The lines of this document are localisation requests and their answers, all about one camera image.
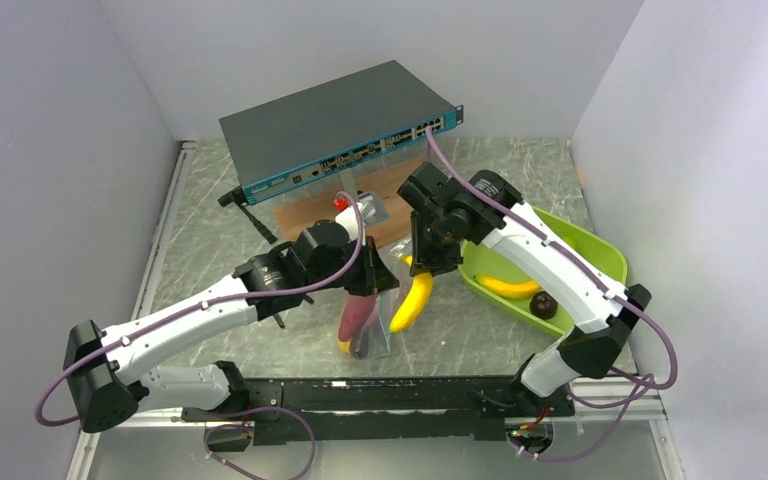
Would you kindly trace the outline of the yellow banana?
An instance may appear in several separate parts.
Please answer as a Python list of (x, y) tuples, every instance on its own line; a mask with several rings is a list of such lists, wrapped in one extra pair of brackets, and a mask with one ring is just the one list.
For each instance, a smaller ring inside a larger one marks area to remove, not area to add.
[(430, 272), (420, 270), (411, 274), (411, 255), (401, 255), (397, 272), (403, 273), (400, 286), (388, 292), (382, 300), (382, 317), (388, 321), (388, 330), (396, 334), (412, 326), (425, 309), (432, 293), (433, 277)]
[(527, 300), (541, 291), (533, 280), (508, 282), (488, 275), (476, 275), (474, 280), (488, 292), (508, 300)]

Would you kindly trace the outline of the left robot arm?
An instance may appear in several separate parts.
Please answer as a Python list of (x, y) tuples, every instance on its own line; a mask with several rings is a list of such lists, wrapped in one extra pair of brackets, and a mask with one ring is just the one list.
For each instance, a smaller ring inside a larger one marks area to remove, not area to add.
[(312, 292), (343, 289), (375, 297), (399, 285), (372, 237), (320, 220), (171, 307), (107, 328), (91, 320), (74, 326), (63, 369), (76, 419), (86, 433), (106, 431), (141, 411), (176, 406), (235, 419), (249, 392), (234, 363), (164, 369), (162, 362), (233, 328), (279, 320)]

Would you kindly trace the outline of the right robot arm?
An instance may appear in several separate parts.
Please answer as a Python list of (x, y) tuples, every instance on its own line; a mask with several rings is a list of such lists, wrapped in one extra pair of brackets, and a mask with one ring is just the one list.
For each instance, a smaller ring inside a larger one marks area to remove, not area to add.
[(398, 194), (412, 209), (413, 271), (454, 270), (468, 241), (513, 263), (570, 315), (572, 328), (519, 368), (510, 391), (517, 411), (534, 415), (569, 382), (608, 373), (651, 299), (645, 287), (627, 287), (593, 267), (492, 171), (460, 182), (425, 162)]

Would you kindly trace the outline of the clear zip top bag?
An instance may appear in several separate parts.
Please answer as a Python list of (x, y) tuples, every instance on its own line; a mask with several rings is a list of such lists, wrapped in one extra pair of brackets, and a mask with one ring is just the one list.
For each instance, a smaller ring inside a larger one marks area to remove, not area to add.
[(347, 294), (337, 329), (340, 351), (354, 360), (372, 360), (391, 351), (390, 324), (412, 286), (409, 265), (402, 258), (411, 253), (405, 237), (389, 245), (381, 258), (399, 281), (395, 289), (374, 296)]

